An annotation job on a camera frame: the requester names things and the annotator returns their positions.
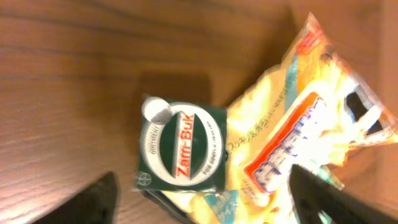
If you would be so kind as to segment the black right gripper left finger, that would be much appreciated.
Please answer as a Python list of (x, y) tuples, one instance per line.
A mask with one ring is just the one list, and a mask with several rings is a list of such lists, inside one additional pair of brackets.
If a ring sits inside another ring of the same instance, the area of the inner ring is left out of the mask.
[(112, 224), (118, 197), (116, 174), (107, 172), (33, 224)]

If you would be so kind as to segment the dark green Zam-Buk box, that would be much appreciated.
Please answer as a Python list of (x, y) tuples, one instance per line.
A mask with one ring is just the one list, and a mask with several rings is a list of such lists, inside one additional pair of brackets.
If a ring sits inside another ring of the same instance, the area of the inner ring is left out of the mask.
[(141, 110), (137, 189), (224, 190), (226, 109), (150, 96)]

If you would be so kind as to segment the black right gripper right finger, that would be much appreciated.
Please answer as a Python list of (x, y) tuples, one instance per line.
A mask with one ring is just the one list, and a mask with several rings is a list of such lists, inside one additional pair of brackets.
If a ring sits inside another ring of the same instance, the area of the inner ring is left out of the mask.
[(304, 224), (321, 224), (325, 212), (338, 224), (397, 224), (397, 219), (346, 194), (303, 167), (294, 164), (289, 187), (298, 218)]

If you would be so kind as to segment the large orange white snack bag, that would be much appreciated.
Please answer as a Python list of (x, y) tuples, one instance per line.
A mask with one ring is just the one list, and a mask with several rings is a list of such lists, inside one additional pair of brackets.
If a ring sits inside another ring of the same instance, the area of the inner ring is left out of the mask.
[(328, 164), (344, 164), (352, 149), (397, 142), (397, 119), (340, 59), (313, 14), (281, 63), (225, 109), (224, 190), (140, 190), (182, 223), (298, 223), (294, 164), (342, 189)]

